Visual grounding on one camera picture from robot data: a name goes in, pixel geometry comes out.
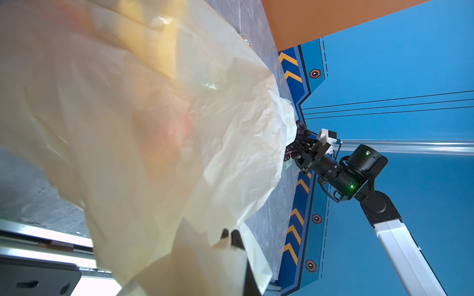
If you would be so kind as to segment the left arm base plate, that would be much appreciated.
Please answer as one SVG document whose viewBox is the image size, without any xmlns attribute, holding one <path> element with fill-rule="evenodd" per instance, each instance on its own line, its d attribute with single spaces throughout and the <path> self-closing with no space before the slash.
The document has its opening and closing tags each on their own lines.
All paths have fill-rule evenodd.
<svg viewBox="0 0 474 296">
<path fill-rule="evenodd" d="M 2 296 L 69 296 L 80 280 L 74 264 L 1 257 Z"/>
</svg>

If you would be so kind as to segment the dark purple grape bunch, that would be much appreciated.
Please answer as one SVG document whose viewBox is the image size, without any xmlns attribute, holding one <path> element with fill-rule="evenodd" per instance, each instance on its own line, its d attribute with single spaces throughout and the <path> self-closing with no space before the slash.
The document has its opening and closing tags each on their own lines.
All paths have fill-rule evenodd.
<svg viewBox="0 0 474 296">
<path fill-rule="evenodd" d="M 307 129 L 307 126 L 302 120 L 297 120 L 296 126 L 296 139 L 286 147 L 283 159 L 285 162 L 290 159 L 300 159 L 304 147 L 309 145 L 307 142 L 309 137 L 312 135 L 312 132 Z"/>
</svg>

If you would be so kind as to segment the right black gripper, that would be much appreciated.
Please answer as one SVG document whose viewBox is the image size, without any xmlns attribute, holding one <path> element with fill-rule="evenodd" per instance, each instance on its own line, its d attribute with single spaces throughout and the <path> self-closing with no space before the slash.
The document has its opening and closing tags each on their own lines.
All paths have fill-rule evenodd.
<svg viewBox="0 0 474 296">
<path fill-rule="evenodd" d="M 313 171 L 324 179 L 332 180 L 342 172 L 342 166 L 326 154 L 330 144 L 323 144 L 316 139 L 308 139 L 301 158 L 295 159 L 297 167 L 305 174 Z"/>
</svg>

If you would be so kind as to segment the cream plastic bag orange print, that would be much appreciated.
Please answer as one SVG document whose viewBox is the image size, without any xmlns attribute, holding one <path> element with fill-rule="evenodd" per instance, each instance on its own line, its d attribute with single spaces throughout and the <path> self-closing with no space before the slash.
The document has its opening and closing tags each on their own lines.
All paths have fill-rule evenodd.
<svg viewBox="0 0 474 296">
<path fill-rule="evenodd" d="M 84 211 L 125 296 L 243 296 L 246 220 L 296 137 L 274 74 L 204 1 L 3 1 L 1 144 Z"/>
</svg>

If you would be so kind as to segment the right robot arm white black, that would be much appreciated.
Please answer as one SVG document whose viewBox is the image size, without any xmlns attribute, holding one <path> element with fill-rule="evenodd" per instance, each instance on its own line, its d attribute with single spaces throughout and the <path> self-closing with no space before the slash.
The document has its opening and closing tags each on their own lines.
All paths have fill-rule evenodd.
<svg viewBox="0 0 474 296">
<path fill-rule="evenodd" d="M 303 174 L 315 174 L 321 187 L 328 184 L 335 189 L 338 197 L 327 194 L 332 201 L 339 203 L 351 198 L 359 201 L 408 295 L 444 296 L 446 291 L 394 203 L 375 189 L 375 180 L 388 159 L 361 144 L 351 155 L 336 161 L 327 155 L 330 146 L 299 136 L 287 147 L 287 153 Z"/>
</svg>

